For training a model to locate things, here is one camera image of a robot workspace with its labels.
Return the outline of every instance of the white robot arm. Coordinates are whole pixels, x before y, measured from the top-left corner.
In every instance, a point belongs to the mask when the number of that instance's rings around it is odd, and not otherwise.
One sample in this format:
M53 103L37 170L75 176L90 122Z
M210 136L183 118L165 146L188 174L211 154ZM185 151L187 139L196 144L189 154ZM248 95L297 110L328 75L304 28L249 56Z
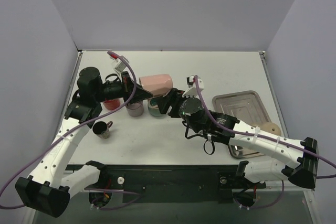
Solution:
M111 96L118 92L119 97L125 98L125 94L128 94L130 87L132 87L130 82L127 83L128 86L126 86L126 83L124 83L125 85L123 83L102 84L97 69L86 68L83 73L89 75L89 78L84 76L84 74L80 75L82 77L78 82L78 86L81 86L79 90L80 96L74 96L55 138L56 141L62 137L62 141L44 156L28 178L20 177L15 185L25 206L54 217L58 217L64 212L70 198L76 193L93 184L96 185L96 188L102 188L109 178L106 166L93 161L89 161L80 170L63 178L64 171L73 153L82 138L89 132L93 122L78 128L66 137L62 135L77 126L78 123L92 121L100 114L102 108L97 98L102 101L104 99L97 90L107 90L110 93L104 92L103 94ZM181 117L185 120L187 129L190 127L199 135L202 134L208 141L238 145L272 157L269 161L260 163L242 161L238 166L237 176L243 177L252 183L264 180L288 179L293 184L301 187L315 187L317 159L307 156L303 151L286 148L284 145L266 140L259 135L262 134L296 146L303 146L315 153L317 152L316 140L307 138L304 141L300 141L278 137L271 133L263 132L258 127L252 127L232 116L211 112L217 122L223 126L234 131L253 133L253 136L225 132L213 125L204 111L202 111L203 108L199 99L195 98L197 92L195 83L192 82L193 79L193 76L187 79L188 89L186 91L172 89L171 92L157 101L161 113L166 113L167 109L172 106L169 113L171 117ZM105 89L95 89L97 85L102 85ZM198 85L201 89L204 88L201 79L198 80ZM138 87L138 89L139 92L142 92L138 93L138 99L147 99L150 93L141 90L141 87Z

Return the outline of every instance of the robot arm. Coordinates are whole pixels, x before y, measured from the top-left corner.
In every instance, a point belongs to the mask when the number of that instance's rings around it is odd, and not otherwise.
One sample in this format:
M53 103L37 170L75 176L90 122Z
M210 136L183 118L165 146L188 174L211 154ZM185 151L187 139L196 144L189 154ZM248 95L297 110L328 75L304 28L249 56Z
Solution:
M182 118L184 120L187 128L186 137L188 130L192 129L198 136L202 136L212 144L219 142L226 145L238 145L272 157L269 161L242 161L239 164L237 176L244 177L253 183L265 180L289 180L299 187L315 188L318 160L303 151L279 144L279 141L287 142L318 153L315 139L308 137L302 141L276 136L261 131L259 127L248 125L233 116L210 111L212 117L222 126L234 132L252 133L253 136L224 131L217 127L205 113L200 100L195 97L197 95L196 85L192 80L193 76L187 78L189 86L187 91L172 89L168 95L157 100L162 114L166 113L171 107L168 115L172 118ZM201 79L198 79L198 85L200 90L204 88ZM259 135L272 137L277 139L278 142L264 139Z
M270 161L261 163L242 161L236 174L238 179L242 177L253 183L262 180L288 179L295 185L315 188L318 166L318 161L315 158L302 151L286 148L259 137L258 135L262 134L278 138L273 134L260 131L258 127L252 127L229 115L211 112L215 120L224 127L234 131L250 132L254 134L254 137L233 134L217 127L204 113L200 100L195 97L197 92L195 83L192 81L193 76L187 79L188 89L182 91L172 88L171 78L167 75L145 77L139 85L133 83L128 73L122 72L123 69L124 66L117 63L115 67L117 80L105 83L102 82L96 68L89 67L80 72L77 81L79 89L68 106L59 135L55 140L59 139L64 132L77 126L78 123L96 118L102 111L100 102L117 98L127 100L134 85L137 85L137 91L131 103L163 95L157 98L160 113L166 114L171 108L169 116L182 118L187 130L191 128L197 135L210 142L252 148L273 157ZM198 85L203 89L201 79L198 80ZM15 188L25 206L58 217L66 209L70 198L79 191L89 185L96 188L106 186L108 181L106 166L93 161L88 162L81 170L63 178L70 158L93 123L91 122L64 137L44 156L28 178L20 177L18 179ZM296 146L304 146L304 148L317 153L317 141L312 138L300 141L279 137L278 140L287 141Z

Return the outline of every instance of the black clamp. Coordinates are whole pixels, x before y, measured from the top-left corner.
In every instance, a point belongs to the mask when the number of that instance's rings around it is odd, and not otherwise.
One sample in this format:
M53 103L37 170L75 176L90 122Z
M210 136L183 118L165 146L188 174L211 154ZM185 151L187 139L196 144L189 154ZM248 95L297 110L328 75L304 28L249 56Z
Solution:
M86 163L86 165L91 165L100 171L98 181L92 186L94 188L105 188L110 179L107 165L99 163L97 161L89 161Z

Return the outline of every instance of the stainless steel cup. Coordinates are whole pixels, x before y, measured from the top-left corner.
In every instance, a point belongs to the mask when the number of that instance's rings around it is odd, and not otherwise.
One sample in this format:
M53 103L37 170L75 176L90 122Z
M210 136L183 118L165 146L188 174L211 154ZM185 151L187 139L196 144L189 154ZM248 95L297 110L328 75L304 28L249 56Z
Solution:
M99 136L102 139L107 139L110 136L110 127L112 126L113 122L110 121L108 123L100 121L94 124L92 127L92 131L95 135Z

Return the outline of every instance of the cable tie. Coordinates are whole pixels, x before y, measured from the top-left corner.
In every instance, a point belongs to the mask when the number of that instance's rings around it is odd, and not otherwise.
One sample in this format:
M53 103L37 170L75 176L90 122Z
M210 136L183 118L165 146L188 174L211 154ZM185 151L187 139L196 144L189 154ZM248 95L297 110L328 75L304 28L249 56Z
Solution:
M256 141L257 141L257 138L258 138L258 133L260 132L260 127L255 127L255 133L254 133L254 136L253 136L253 139L252 139L252 141L251 141L251 143L250 143L250 147L249 148L251 148L253 145L255 145L256 144Z
M68 141L71 141L71 139L69 139L68 137L66 136L62 136L62 135L56 135L58 138L63 138L63 139L66 139Z
M207 139L208 139L208 141L209 141L210 143L212 143L211 135L210 135L210 134L207 135Z
M278 145L279 145L280 138L281 138L280 136L277 137L277 142L275 143L274 151L273 151L271 157L273 157L274 154L275 154L275 152L277 151L277 148L278 148Z

